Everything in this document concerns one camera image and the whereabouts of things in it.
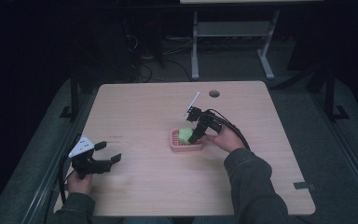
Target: wooden table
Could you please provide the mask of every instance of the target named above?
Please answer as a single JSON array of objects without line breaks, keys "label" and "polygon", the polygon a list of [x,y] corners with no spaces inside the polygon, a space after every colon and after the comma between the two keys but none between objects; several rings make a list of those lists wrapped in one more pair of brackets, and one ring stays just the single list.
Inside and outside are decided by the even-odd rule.
[{"label": "wooden table", "polygon": [[[95,175],[95,216],[232,215],[227,153],[207,143],[202,151],[172,152],[172,129],[196,127],[183,117],[196,92],[195,107],[215,109],[241,129],[252,151],[273,170],[272,183],[289,214],[315,210],[269,92],[263,82],[192,82],[101,86],[83,134],[107,141],[94,153],[106,160],[122,153],[110,173]],[[219,91],[213,98],[209,91]],[[56,209],[61,208],[61,200]]]}]

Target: gray carpet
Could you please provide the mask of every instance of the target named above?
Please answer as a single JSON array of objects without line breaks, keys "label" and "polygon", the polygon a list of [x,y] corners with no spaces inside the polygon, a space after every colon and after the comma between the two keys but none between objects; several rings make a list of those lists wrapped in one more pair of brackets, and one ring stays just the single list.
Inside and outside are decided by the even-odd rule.
[{"label": "gray carpet", "polygon": [[[166,43],[167,49],[172,48],[170,44]],[[256,57],[258,44],[255,41],[237,47],[232,45],[222,52],[201,53],[200,81],[262,80],[268,86],[274,86],[295,74],[286,71],[294,42],[272,43],[268,52],[269,62],[276,75],[272,81],[264,77]],[[165,56],[164,59],[169,60],[165,62],[164,68],[155,61],[146,61],[145,65],[151,70],[141,66],[140,72],[144,77],[138,81],[147,79],[150,71],[153,72],[150,82],[188,81],[186,71],[191,71],[188,50]],[[316,212],[307,217],[291,217],[291,222],[358,223],[358,183],[340,144],[332,134],[332,124],[318,106],[324,92],[316,95],[306,92],[308,80],[309,77],[305,77],[284,91],[270,92],[303,176],[308,184],[315,187],[310,193]],[[52,181],[43,182],[46,170],[49,170],[51,160],[56,159],[55,155],[70,144],[76,133],[81,133],[94,97],[95,92],[80,93],[82,106],[79,118],[74,122],[60,119],[62,109],[70,104],[69,82],[62,86],[0,198],[0,223],[21,223],[24,218],[43,223],[49,194],[48,190],[43,189],[49,189],[53,184]],[[351,117],[338,120],[336,125],[358,158],[358,105],[348,88],[340,82],[337,83],[336,102],[343,105]],[[57,193],[53,194],[53,202],[57,196]],[[95,218],[95,223],[116,221],[119,219]],[[48,210],[48,222],[54,222],[51,207]]]}]

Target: hand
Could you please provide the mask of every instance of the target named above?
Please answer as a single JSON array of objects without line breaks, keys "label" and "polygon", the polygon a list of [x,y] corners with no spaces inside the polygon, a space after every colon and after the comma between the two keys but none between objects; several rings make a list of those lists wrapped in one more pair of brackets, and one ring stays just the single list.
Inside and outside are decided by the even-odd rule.
[{"label": "hand", "polygon": [[91,193],[92,175],[86,175],[80,179],[79,173],[73,171],[68,176],[68,192],[69,193],[83,193],[89,195]]},{"label": "hand", "polygon": [[245,147],[240,138],[224,124],[222,124],[222,130],[220,131],[220,134],[205,134],[202,136],[201,140],[213,142],[228,153],[231,153],[237,148]]}]

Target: dark background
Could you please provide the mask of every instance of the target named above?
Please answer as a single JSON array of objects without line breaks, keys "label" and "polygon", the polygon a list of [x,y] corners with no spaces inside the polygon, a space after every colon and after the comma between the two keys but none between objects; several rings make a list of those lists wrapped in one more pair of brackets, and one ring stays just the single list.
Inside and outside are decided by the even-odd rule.
[{"label": "dark background", "polygon": [[[127,1],[97,3],[126,6]],[[0,194],[52,98],[74,70],[83,91],[106,82],[131,82],[131,63],[138,55],[122,48],[128,44],[122,34],[137,35],[157,57],[166,34],[191,36],[189,10],[84,16],[67,8],[71,5],[54,1],[0,1]],[[297,41],[288,69],[327,64],[358,101],[358,3],[283,6],[274,38],[288,37]],[[111,49],[101,48],[106,42]]]}]

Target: pink container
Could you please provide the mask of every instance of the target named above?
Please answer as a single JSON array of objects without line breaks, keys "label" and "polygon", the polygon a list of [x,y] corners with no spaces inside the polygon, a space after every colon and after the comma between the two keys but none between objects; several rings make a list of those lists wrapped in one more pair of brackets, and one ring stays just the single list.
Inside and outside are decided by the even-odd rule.
[{"label": "pink container", "polygon": [[182,152],[182,151],[199,151],[202,150],[204,144],[201,140],[197,140],[195,144],[185,145],[179,142],[178,140],[178,129],[173,129],[171,131],[171,150],[174,152]]}]

